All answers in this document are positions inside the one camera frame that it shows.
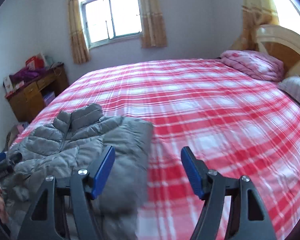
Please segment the person's left hand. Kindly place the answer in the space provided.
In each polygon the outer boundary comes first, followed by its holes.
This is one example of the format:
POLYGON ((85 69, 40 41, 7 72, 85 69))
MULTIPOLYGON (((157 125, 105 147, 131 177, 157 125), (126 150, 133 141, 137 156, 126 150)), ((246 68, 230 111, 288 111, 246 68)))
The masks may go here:
POLYGON ((6 211, 5 202, 4 202, 4 199, 2 197, 1 187, 0 187, 0 219, 1 219, 1 222, 3 224, 7 224, 8 220, 9 220, 8 213, 6 211))

